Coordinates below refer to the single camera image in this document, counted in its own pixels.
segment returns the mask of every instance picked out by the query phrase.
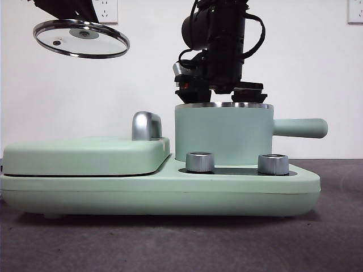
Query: metal handle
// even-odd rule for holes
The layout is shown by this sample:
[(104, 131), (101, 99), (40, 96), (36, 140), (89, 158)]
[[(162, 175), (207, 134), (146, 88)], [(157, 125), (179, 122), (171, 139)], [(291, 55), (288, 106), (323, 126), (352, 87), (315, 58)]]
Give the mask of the metal handle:
[(324, 119), (283, 119), (275, 120), (273, 135), (324, 138), (328, 133), (328, 123)]
[(137, 112), (132, 119), (133, 141), (151, 141), (152, 138), (161, 138), (161, 119), (152, 112)]

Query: black robotic arm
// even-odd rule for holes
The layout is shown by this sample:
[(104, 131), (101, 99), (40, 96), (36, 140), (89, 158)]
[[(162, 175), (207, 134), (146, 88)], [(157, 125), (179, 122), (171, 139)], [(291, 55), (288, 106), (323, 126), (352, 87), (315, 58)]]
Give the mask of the black robotic arm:
[(58, 19), (98, 23), (92, 0), (34, 0), (34, 4)]

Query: wall outlet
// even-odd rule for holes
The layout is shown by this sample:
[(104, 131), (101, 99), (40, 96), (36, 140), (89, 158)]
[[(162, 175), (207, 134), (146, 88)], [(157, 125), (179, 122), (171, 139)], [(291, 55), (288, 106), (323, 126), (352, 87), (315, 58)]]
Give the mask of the wall outlet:
[(119, 22), (119, 0), (92, 0), (100, 24)]
[(363, 24), (363, 0), (348, 0), (348, 24)]

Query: white wall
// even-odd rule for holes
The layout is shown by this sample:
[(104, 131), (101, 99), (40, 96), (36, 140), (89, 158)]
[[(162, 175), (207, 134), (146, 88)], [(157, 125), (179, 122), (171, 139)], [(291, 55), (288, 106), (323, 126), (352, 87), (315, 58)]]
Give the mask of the white wall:
[[(87, 135), (130, 137), (132, 115), (159, 114), (174, 141), (172, 65), (185, 49), (180, 27), (192, 0), (120, 2), (115, 28), (131, 41), (121, 58), (61, 56), (37, 45), (32, 29), (51, 19), (32, 2), (1, 0), (2, 147), (23, 140)], [(325, 139), (276, 137), (291, 158), (363, 158), (363, 26), (347, 25), (346, 0), (250, 0), (267, 39), (243, 79), (264, 83), (276, 118), (325, 118)], [(246, 49), (260, 35), (248, 23)]]

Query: cable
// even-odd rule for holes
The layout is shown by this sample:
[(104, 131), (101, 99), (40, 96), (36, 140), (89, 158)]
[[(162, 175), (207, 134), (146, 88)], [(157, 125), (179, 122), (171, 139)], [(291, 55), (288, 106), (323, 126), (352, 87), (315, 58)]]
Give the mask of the cable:
[(249, 13), (245, 13), (244, 14), (244, 17), (246, 19), (251, 19), (251, 20), (255, 20), (255, 21), (258, 21), (260, 22), (261, 26), (262, 26), (262, 33), (261, 33), (261, 36), (260, 36), (260, 39), (259, 41), (257, 42), (257, 44), (252, 47), (251, 50), (245, 52), (245, 53), (242, 53), (239, 57), (242, 59), (242, 60), (245, 60), (246, 58), (249, 58), (250, 56), (252, 56), (253, 54), (256, 53), (257, 50), (259, 50), (259, 48), (261, 47), (261, 45), (263, 44), (264, 40), (265, 40), (265, 37), (266, 37), (266, 28), (265, 28), (265, 25), (264, 23), (262, 22), (262, 19), (257, 17), (256, 15), (252, 15), (252, 14), (249, 14)]
[(191, 15), (189, 17), (189, 34), (191, 36), (191, 47), (189, 49), (183, 50), (180, 54), (179, 54), (179, 60), (178, 62), (180, 62), (180, 64), (183, 66), (183, 63), (185, 64), (190, 64), (190, 62), (192, 62), (190, 59), (182, 59), (182, 56), (186, 53), (186, 52), (191, 52), (193, 51), (193, 17), (194, 17), (194, 12), (195, 12), (195, 8), (197, 7), (197, 2), (198, 0), (194, 1), (193, 7), (192, 7), (192, 11), (191, 11)]

